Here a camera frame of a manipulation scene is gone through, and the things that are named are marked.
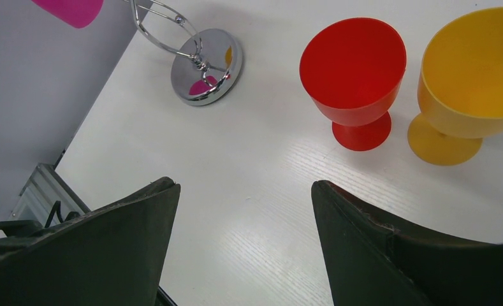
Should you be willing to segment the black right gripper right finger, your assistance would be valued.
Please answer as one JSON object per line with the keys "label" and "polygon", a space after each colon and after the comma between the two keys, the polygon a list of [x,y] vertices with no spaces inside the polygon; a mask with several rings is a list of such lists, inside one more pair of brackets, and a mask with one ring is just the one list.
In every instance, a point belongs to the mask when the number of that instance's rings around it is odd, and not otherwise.
{"label": "black right gripper right finger", "polygon": [[311,198],[335,305],[503,305],[503,244],[420,226],[327,180]]}

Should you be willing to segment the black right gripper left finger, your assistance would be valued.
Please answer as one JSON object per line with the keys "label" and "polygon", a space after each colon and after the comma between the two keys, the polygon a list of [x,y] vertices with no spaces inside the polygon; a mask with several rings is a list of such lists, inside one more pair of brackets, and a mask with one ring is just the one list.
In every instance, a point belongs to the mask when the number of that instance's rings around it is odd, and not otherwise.
{"label": "black right gripper left finger", "polygon": [[163,177],[56,225],[0,222],[0,305],[173,305],[159,281],[180,192]]}

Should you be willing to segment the red wine glass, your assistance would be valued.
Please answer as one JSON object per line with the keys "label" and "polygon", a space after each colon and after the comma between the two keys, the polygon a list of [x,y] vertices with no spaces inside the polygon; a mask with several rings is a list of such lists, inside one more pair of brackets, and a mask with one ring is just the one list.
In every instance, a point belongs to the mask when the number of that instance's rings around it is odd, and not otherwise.
{"label": "red wine glass", "polygon": [[403,39],[391,25],[355,17],[329,25],[309,41],[299,75],[341,146],[368,151],[390,134],[388,110],[406,66]]}

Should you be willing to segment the yellow wine glass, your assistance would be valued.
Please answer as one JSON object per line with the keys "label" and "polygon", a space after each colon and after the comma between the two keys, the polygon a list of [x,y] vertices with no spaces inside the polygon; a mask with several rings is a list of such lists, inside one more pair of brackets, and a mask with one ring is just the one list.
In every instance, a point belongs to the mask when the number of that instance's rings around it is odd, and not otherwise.
{"label": "yellow wine glass", "polygon": [[468,13],[434,35],[417,100],[407,141],[427,163],[464,163],[486,137],[503,132],[503,7]]}

